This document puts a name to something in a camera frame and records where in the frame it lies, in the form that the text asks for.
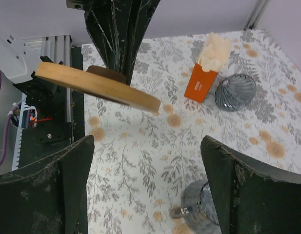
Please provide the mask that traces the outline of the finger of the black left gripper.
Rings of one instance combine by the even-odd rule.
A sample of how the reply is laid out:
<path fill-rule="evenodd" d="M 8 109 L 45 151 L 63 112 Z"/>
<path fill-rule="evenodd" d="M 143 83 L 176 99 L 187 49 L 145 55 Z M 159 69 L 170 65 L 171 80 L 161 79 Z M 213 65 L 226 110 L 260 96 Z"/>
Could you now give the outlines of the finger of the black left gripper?
<path fill-rule="evenodd" d="M 111 1 L 89 0 L 84 13 L 87 32 L 105 66 L 115 69 Z"/>
<path fill-rule="evenodd" d="M 117 0 L 119 73 L 131 84 L 137 52 L 160 0 Z"/>

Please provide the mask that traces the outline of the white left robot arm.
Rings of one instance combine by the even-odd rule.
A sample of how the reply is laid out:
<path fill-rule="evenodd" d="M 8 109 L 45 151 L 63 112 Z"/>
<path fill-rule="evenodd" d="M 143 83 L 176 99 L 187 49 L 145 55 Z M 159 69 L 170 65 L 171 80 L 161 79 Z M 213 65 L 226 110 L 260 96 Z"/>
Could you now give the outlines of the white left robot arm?
<path fill-rule="evenodd" d="M 130 85 L 137 52 L 158 0 L 68 0 L 84 11 L 86 30 L 105 66 L 125 76 Z M 0 70 L 14 84 L 31 80 L 39 54 L 15 38 L 0 22 Z"/>

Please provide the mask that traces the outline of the round wooden dripper stand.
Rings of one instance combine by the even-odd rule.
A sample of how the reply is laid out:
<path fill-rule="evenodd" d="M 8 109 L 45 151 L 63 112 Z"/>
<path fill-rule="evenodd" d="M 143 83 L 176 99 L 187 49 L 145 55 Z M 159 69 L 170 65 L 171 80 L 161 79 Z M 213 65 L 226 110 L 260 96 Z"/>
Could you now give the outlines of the round wooden dripper stand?
<path fill-rule="evenodd" d="M 129 85 L 64 65 L 41 62 L 35 74 L 54 84 L 152 113 L 161 105 L 156 97 Z"/>

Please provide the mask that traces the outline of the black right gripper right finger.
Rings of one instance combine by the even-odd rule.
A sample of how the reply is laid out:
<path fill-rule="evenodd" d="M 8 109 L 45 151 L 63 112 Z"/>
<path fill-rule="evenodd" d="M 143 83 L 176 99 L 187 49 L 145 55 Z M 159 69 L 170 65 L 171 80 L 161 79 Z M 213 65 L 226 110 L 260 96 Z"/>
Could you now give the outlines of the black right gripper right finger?
<path fill-rule="evenodd" d="M 223 234 L 301 234 L 301 175 L 205 136 L 201 157 Z"/>

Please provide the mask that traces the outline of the grey glass dripper cone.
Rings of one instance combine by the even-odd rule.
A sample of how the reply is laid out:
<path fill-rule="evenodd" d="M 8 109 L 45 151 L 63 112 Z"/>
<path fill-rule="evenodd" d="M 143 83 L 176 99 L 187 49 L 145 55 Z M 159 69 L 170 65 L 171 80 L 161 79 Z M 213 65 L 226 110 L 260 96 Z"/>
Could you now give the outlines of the grey glass dripper cone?
<path fill-rule="evenodd" d="M 256 90 L 256 83 L 252 77 L 234 74 L 219 83 L 214 94 L 215 103 L 221 110 L 238 111 L 253 100 Z"/>

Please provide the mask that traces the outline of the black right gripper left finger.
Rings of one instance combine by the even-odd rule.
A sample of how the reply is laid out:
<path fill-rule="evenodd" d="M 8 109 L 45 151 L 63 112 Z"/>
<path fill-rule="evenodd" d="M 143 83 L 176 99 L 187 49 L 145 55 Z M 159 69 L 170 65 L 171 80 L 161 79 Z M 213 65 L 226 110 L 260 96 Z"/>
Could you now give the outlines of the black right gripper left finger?
<path fill-rule="evenodd" d="M 0 234 L 88 233 L 93 136 L 0 175 Z"/>

